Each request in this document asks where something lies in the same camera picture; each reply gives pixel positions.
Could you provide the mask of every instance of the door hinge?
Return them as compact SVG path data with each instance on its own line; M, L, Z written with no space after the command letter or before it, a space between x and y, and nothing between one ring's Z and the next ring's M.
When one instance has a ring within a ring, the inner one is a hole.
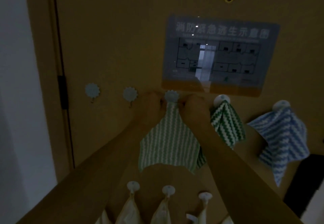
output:
M64 75L58 75L57 80L59 82L61 107L63 110L67 110L69 108L69 100L67 98L66 78Z

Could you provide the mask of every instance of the forearm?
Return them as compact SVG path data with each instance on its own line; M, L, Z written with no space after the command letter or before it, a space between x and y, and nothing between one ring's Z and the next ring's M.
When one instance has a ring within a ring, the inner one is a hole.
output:
M210 125L193 130L235 224L302 223Z
M135 145L147 133L139 124L128 125L73 170L18 223L95 223L124 173Z

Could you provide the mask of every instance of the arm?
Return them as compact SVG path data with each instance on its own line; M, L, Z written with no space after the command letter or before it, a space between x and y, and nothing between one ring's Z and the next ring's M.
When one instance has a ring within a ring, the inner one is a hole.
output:
M116 188L134 146L164 117L163 95L147 93L134 101L134 118L113 140L100 148L46 195L18 224L95 223Z
M218 136L204 100L190 95L179 101L180 115L207 158L217 189L235 224L291 223L299 218L276 193Z

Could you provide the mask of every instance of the door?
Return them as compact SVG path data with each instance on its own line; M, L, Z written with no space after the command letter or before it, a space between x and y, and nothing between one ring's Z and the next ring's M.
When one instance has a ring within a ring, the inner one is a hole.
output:
M324 154L323 137L323 29L321 0L57 0L59 27L67 78L69 114L75 164L116 136L129 122L129 104L123 89L139 93L161 90L165 29L170 14L278 23L281 30L262 93L258 98L231 96L232 105L248 122L281 99L290 101L308 128L312 153ZM100 96L91 103L85 85L96 83ZM211 105L215 94L199 93ZM270 169L257 158L265 146L246 126L247 139L235 151L283 197L298 163L291 163L279 188ZM196 210L197 194L209 190L208 222L217 223L227 213L207 165L192 175L181 167L154 165L137 169L139 148L109 199L114 218L127 199L126 183L139 181L138 205L145 222L163 198L164 185L174 185L171 219L184 223L185 213Z

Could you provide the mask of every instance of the person's hand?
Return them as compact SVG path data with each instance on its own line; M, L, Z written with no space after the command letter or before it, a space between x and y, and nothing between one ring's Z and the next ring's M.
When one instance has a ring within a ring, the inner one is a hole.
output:
M147 92L132 103L132 123L149 132L165 116L167 102L162 93Z
M210 125L209 108L202 97L188 95L178 101L178 106L183 122L191 130Z

